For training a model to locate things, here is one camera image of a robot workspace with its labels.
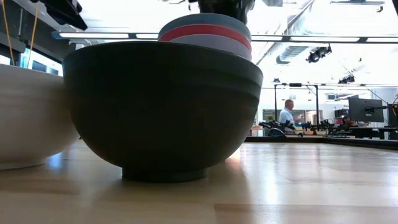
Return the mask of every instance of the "ceiling light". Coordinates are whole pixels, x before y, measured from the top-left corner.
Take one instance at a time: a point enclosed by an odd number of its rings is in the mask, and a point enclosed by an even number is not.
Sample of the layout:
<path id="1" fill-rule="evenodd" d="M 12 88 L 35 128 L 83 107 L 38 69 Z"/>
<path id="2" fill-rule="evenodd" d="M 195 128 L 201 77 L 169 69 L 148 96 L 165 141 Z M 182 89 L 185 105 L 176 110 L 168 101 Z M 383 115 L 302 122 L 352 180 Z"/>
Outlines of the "ceiling light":
<path id="1" fill-rule="evenodd" d="M 345 5 L 360 5 L 360 6 L 374 6 L 384 4 L 384 1 L 369 1 L 366 0 L 345 0 L 345 1 L 330 1 L 330 4 L 345 4 Z"/>
<path id="2" fill-rule="evenodd" d="M 359 37 L 328 37 L 328 36 L 319 36 L 319 37 L 291 37 L 291 41 L 305 41 L 305 42 L 316 42 L 316 41 L 322 41 L 322 42 L 357 42 L 359 40 Z"/>
<path id="3" fill-rule="evenodd" d="M 63 38 L 88 38 L 88 39 L 126 39 L 129 38 L 129 34 L 120 33 L 87 33 L 87 32 L 76 32 L 76 33 L 59 33 Z"/>
<path id="4" fill-rule="evenodd" d="M 256 40 L 266 40 L 266 41 L 280 41 L 282 36 L 272 36 L 272 35 L 252 35 L 252 41 Z"/>
<path id="5" fill-rule="evenodd" d="M 157 39 L 159 35 L 157 34 L 137 34 L 138 39 Z"/>
<path id="6" fill-rule="evenodd" d="M 343 86 L 350 86 L 350 87 L 353 87 L 353 86 L 361 86 L 361 84 L 353 84 L 353 83 L 347 83 L 347 84 L 344 84 L 344 83 L 336 83 L 336 84 L 333 84 L 333 83 L 330 83 L 330 84 L 327 84 L 327 86 L 337 86 L 337 87 L 343 87 Z"/>
<path id="7" fill-rule="evenodd" d="M 123 39 L 123 40 L 118 40 L 118 39 L 113 39 L 113 40 L 104 40 L 106 43 L 115 43 L 115 42 L 144 42 L 144 41 L 156 41 L 156 39 L 153 40 L 139 40 L 139 39 Z"/>
<path id="8" fill-rule="evenodd" d="M 367 42 L 398 42 L 396 37 L 370 37 Z"/>
<path id="9" fill-rule="evenodd" d="M 297 42 L 293 42 L 293 43 L 288 43 L 289 47 L 327 47 L 329 46 L 326 43 L 297 43 Z"/>

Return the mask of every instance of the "white bowl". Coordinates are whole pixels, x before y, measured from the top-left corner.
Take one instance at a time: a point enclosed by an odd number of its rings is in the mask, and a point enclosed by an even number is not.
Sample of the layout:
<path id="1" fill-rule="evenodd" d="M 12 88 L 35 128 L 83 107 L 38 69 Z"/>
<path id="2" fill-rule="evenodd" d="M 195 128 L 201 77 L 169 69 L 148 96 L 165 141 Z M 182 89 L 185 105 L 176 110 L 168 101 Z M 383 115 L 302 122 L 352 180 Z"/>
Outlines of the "white bowl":
<path id="1" fill-rule="evenodd" d="M 251 51 L 244 44 L 229 37 L 213 34 L 195 34 L 179 37 L 170 42 L 224 50 L 251 60 Z"/>
<path id="2" fill-rule="evenodd" d="M 62 77 L 0 65 L 0 170 L 43 164 L 77 139 Z"/>
<path id="3" fill-rule="evenodd" d="M 326 135 L 327 131 L 317 131 L 317 135 Z"/>
<path id="4" fill-rule="evenodd" d="M 296 129 L 296 130 L 294 130 L 294 134 L 303 134 L 304 133 L 304 130 L 298 130 L 298 129 Z"/>

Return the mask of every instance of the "dark gray bowl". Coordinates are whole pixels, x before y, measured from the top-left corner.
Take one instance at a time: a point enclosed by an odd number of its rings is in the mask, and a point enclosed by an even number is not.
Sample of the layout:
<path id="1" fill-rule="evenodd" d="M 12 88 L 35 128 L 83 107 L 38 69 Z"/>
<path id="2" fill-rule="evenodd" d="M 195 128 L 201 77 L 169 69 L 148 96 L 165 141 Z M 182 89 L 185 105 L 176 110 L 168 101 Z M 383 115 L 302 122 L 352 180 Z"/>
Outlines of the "dark gray bowl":
<path id="1" fill-rule="evenodd" d="M 126 179 L 199 179 L 237 150 L 261 70 L 227 52 L 169 42 L 93 45 L 63 61 L 72 121 Z"/>
<path id="2" fill-rule="evenodd" d="M 172 29 L 194 24 L 211 24 L 223 26 L 244 35 L 245 38 L 247 38 L 247 40 L 251 42 L 251 33 L 246 25 L 232 17 L 215 13 L 191 14 L 174 19 L 173 21 L 163 26 L 163 28 L 159 31 L 158 39 L 160 39 L 165 33 Z"/>

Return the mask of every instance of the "desk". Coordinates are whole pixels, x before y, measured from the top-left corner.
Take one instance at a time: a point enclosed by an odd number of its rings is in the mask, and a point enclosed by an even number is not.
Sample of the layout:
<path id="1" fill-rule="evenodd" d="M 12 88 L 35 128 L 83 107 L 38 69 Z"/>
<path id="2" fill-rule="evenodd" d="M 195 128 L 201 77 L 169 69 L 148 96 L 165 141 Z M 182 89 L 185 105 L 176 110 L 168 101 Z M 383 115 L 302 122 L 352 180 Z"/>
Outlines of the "desk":
<path id="1" fill-rule="evenodd" d="M 287 138 L 329 138 L 326 135 L 304 135 L 304 136 L 298 136 L 298 135 L 286 135 Z M 355 138 L 355 136 L 345 136 L 346 138 Z"/>
<path id="2" fill-rule="evenodd" d="M 384 139 L 384 133 L 397 131 L 397 128 L 349 128 L 357 138 Z"/>
<path id="3" fill-rule="evenodd" d="M 205 179 L 146 184 L 122 181 L 120 168 L 79 140 L 46 165 L 0 171 L 0 219 L 2 224 L 396 224 L 398 180 L 391 175 L 397 168 L 392 151 L 245 143 Z"/>

